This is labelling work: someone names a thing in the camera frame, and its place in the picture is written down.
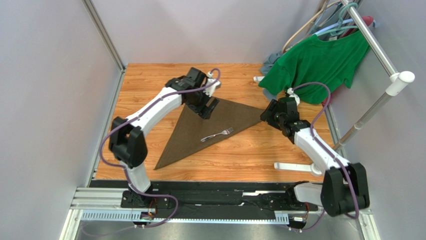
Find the brown cloth napkin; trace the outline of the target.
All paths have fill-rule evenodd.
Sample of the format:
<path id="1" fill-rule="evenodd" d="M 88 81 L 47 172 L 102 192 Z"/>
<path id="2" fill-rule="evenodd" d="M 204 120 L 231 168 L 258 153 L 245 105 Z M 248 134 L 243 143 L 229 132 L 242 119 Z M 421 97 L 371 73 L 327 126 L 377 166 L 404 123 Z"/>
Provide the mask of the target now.
<path id="1" fill-rule="evenodd" d="M 262 108 L 220 98 L 210 119 L 202 119 L 185 106 L 154 169 L 174 164 L 259 124 L 263 112 Z M 233 132 L 201 142 L 202 138 L 228 128 L 233 128 Z"/>

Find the silver metal fork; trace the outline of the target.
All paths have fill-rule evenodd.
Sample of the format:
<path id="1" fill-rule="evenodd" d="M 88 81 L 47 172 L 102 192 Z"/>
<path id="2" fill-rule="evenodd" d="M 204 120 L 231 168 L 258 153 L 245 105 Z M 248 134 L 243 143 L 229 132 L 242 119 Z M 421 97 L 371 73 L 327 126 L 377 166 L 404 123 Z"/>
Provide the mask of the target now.
<path id="1" fill-rule="evenodd" d="M 225 129 L 225 130 L 223 130 L 223 131 L 221 131 L 221 132 L 219 132 L 219 133 L 215 133 L 215 134 L 212 134 L 212 135 L 209 135 L 209 136 L 203 137 L 200 141 L 201 141 L 201 142 L 205 142 L 205 141 L 210 140 L 210 139 L 212 139 L 212 138 L 214 138 L 214 137 L 216 137 L 216 136 L 219 136 L 219 135 L 229 135 L 229 134 L 231 134 L 233 131 L 234 131 L 234 128 L 233 128 L 233 127 L 230 127 L 230 128 Z"/>

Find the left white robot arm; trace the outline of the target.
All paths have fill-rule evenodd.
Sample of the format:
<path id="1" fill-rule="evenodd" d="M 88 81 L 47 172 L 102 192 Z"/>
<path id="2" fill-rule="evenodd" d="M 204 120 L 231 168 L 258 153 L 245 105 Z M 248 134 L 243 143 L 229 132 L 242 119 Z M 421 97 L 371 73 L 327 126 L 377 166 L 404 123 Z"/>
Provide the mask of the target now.
<path id="1" fill-rule="evenodd" d="M 116 167 L 124 171 L 129 189 L 143 199 L 154 198 L 155 194 L 148 193 L 151 181 L 145 167 L 147 135 L 181 105 L 186 105 L 200 118 L 208 120 L 219 103 L 213 93 L 221 86 L 220 77 L 218 68 L 204 73 L 192 67 L 187 74 L 168 80 L 158 95 L 140 110 L 126 118 L 118 116 L 113 119 L 110 132 L 98 150 L 101 160 L 105 161 L 103 149 L 107 143 L 108 150 L 118 160 Z"/>

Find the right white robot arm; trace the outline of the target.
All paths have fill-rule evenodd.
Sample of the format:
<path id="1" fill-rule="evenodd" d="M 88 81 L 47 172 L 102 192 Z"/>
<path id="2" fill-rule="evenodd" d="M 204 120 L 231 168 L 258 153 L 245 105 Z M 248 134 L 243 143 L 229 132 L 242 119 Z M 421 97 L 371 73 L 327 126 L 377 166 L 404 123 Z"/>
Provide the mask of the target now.
<path id="1" fill-rule="evenodd" d="M 321 206 L 331 217 L 358 214 L 370 206 L 365 167 L 339 155 L 321 139 L 309 121 L 301 120 L 294 97 L 271 100 L 260 119 L 280 130 L 312 160 L 310 165 L 276 162 L 275 169 L 323 176 L 322 184 L 296 184 L 293 194 L 297 201 Z"/>

